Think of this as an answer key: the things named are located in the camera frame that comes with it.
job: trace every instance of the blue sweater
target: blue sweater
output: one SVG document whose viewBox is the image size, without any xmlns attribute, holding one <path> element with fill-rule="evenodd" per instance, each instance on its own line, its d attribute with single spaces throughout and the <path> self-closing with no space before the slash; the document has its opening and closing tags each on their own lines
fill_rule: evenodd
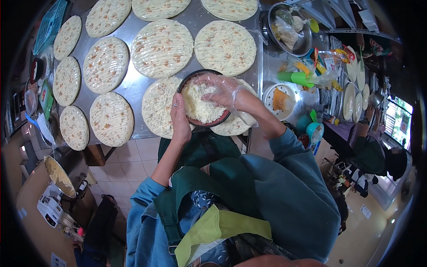
<svg viewBox="0 0 427 267">
<path fill-rule="evenodd" d="M 274 161 L 251 154 L 241 155 L 239 160 L 255 175 L 259 209 L 271 224 L 273 241 L 299 258 L 324 262 L 338 235 L 338 207 L 313 153 L 304 149 L 292 131 L 287 130 L 269 143 Z M 164 189 L 148 177 L 131 197 L 127 267 L 174 265 L 153 203 Z M 197 212 L 195 206 L 188 206 L 191 208 L 179 225 L 183 233 L 190 229 Z"/>
</svg>

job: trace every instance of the wristwatch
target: wristwatch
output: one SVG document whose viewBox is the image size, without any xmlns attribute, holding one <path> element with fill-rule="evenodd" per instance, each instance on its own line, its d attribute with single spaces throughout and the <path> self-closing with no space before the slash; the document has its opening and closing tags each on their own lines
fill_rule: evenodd
<svg viewBox="0 0 427 267">
<path fill-rule="evenodd" d="M 364 118 L 363 118 L 363 120 L 360 120 L 359 122 L 360 122 L 361 124 L 368 124 L 368 125 L 371 123 L 371 122 L 368 120 L 368 118 L 367 118 L 367 117 L 364 117 Z"/>
</svg>

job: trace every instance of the stainless steel table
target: stainless steel table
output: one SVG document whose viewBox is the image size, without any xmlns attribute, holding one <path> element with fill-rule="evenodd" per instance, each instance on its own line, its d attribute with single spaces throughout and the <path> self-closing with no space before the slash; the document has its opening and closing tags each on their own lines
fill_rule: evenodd
<svg viewBox="0 0 427 267">
<path fill-rule="evenodd" d="M 83 24 L 82 33 L 76 45 L 76 48 L 70 55 L 77 59 L 81 69 L 83 68 L 84 58 L 88 53 L 89 49 L 92 47 L 92 45 L 94 45 L 99 40 L 99 38 L 89 37 L 86 31 L 85 22 L 86 22 L 86 17 L 88 13 L 89 13 L 89 10 L 81 15 L 82 24 Z M 257 13 L 254 16 L 252 16 L 250 19 L 237 22 L 245 26 L 247 30 L 250 31 L 252 36 L 255 37 L 255 43 L 257 44 L 258 51 L 260 52 L 257 54 L 257 59 L 253 64 L 253 66 L 243 74 L 238 75 L 236 77 L 239 79 L 244 79 L 246 82 L 252 85 L 255 90 L 260 92 L 262 89 L 262 73 L 263 73 L 262 72 L 262 67 L 263 67 L 262 48 L 263 46 L 261 41 L 262 39 L 260 38 L 258 31 L 256 31 L 259 28 L 258 17 L 259 17 L 259 11 L 257 11 Z M 185 25 L 191 32 L 193 38 L 196 37 L 199 30 L 202 27 L 204 27 L 206 24 L 208 24 L 211 21 L 219 20 L 218 18 L 209 14 L 203 8 L 200 1 L 191 1 L 189 6 L 181 14 L 171 19 L 176 20 L 181 24 Z M 128 45 L 128 47 L 130 47 L 136 34 L 147 24 L 148 22 L 137 18 L 133 13 L 133 11 L 131 11 L 131 13 L 123 22 L 123 24 L 109 36 L 115 36 L 122 39 Z M 178 72 L 176 76 L 178 78 L 184 78 L 191 72 L 199 69 L 203 69 L 203 68 L 197 62 L 196 56 L 193 53 L 193 56 L 190 62 L 187 64 L 187 66 L 183 70 Z M 156 135 L 151 133 L 150 130 L 148 129 L 141 114 L 143 94 L 145 90 L 148 88 L 148 86 L 152 84 L 154 81 L 155 79 L 151 79 L 141 75 L 135 69 L 132 63 L 132 60 L 130 60 L 125 78 L 123 79 L 121 84 L 116 89 L 113 90 L 113 92 L 123 96 L 129 102 L 130 106 L 133 109 L 133 113 L 135 116 L 135 126 L 134 126 L 134 131 L 132 133 L 131 139 L 156 137 Z M 76 101 L 73 103 L 73 105 L 79 107 L 84 112 L 88 121 L 90 120 L 90 117 L 89 117 L 90 107 L 97 96 L 98 95 L 96 93 L 89 90 L 84 80 L 82 79 L 82 86 L 80 88 L 80 92 L 78 94 Z M 58 108 L 59 114 L 62 112 L 63 109 L 64 109 L 63 107 Z M 100 144 L 100 141 L 94 135 L 92 128 L 90 128 L 89 145 L 93 145 L 93 144 Z"/>
<path fill-rule="evenodd" d="M 326 34 L 313 33 L 313 47 L 319 48 L 319 50 L 329 50 L 329 47 L 326 42 L 323 40 L 327 37 Z M 264 46 L 264 81 L 263 81 L 263 92 L 270 85 L 278 83 L 277 72 L 281 68 L 283 62 L 279 59 L 279 54 L 283 51 L 279 50 L 273 43 Z M 298 119 L 307 114 L 311 109 L 320 111 L 322 107 L 319 104 L 319 90 L 316 88 L 313 93 L 308 91 L 303 91 L 300 85 L 287 82 L 295 91 L 295 99 L 297 103 L 295 109 L 292 112 L 291 116 L 286 119 L 287 122 L 296 125 Z M 252 128 L 248 138 L 248 150 L 247 153 L 256 154 L 264 158 L 273 159 L 273 153 L 270 150 L 270 145 L 268 141 L 264 139 L 264 132 L 261 128 Z"/>
</svg>

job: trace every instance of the pizza base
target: pizza base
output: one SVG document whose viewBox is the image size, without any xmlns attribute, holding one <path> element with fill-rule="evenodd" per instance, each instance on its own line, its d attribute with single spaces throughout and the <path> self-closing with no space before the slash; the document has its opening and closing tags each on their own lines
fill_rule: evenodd
<svg viewBox="0 0 427 267">
<path fill-rule="evenodd" d="M 197 34 L 194 52 L 204 68 L 235 76 L 252 66 L 257 47 L 245 27 L 230 21 L 212 21 Z"/>
<path fill-rule="evenodd" d="M 71 105 L 79 93 L 82 76 L 80 66 L 75 58 L 68 56 L 56 68 L 53 78 L 53 96 L 59 105 Z"/>
<path fill-rule="evenodd" d="M 131 11 L 132 0 L 99 0 L 86 19 L 90 37 L 104 37 L 115 31 Z"/>
<path fill-rule="evenodd" d="M 108 92 L 99 95 L 93 102 L 90 123 L 101 143 L 109 147 L 120 147 L 132 136 L 134 115 L 122 96 Z"/>
<path fill-rule="evenodd" d="M 59 29 L 53 43 L 53 55 L 57 60 L 69 56 L 82 33 L 82 19 L 79 16 L 70 17 Z"/>
<path fill-rule="evenodd" d="M 190 0 L 132 0 L 132 10 L 143 21 L 171 18 L 183 12 Z"/>
<path fill-rule="evenodd" d="M 152 83 L 142 98 L 142 118 L 148 129 L 163 138 L 172 139 L 173 125 L 170 117 L 173 95 L 182 79 L 169 77 Z"/>
<path fill-rule="evenodd" d="M 246 20 L 258 10 L 257 0 L 201 0 L 201 2 L 209 13 L 227 21 Z"/>
<path fill-rule="evenodd" d="M 59 129 L 69 147 L 81 151 L 89 142 L 89 127 L 85 114 L 76 106 L 64 108 L 59 117 Z"/>
<path fill-rule="evenodd" d="M 182 70 L 193 54 L 193 37 L 181 23 L 159 20 L 142 28 L 132 42 L 135 69 L 144 76 L 161 79 Z"/>
<path fill-rule="evenodd" d="M 83 78 L 94 93 L 104 94 L 123 80 L 129 65 L 126 44 L 117 37 L 105 37 L 89 50 L 83 63 Z"/>
<path fill-rule="evenodd" d="M 253 93 L 253 95 L 257 95 L 255 90 L 244 80 L 239 80 L 242 84 L 244 84 L 248 90 Z M 223 136 L 233 136 L 233 135 L 241 135 L 246 132 L 251 126 L 246 125 L 239 116 L 234 115 L 233 113 L 220 125 L 211 127 L 211 130 L 217 135 Z"/>
</svg>

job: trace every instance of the green plastic cup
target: green plastic cup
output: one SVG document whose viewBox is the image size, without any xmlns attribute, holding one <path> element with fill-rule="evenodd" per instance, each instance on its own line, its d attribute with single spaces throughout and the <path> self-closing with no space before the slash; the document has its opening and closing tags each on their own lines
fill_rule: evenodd
<svg viewBox="0 0 427 267">
<path fill-rule="evenodd" d="M 293 72 L 281 71 L 277 73 L 277 79 L 285 82 L 293 82 L 292 76 Z"/>
<path fill-rule="evenodd" d="M 307 86 L 308 88 L 312 88 L 314 86 L 314 83 L 307 82 L 305 72 L 293 72 L 291 75 L 291 82 Z"/>
</svg>

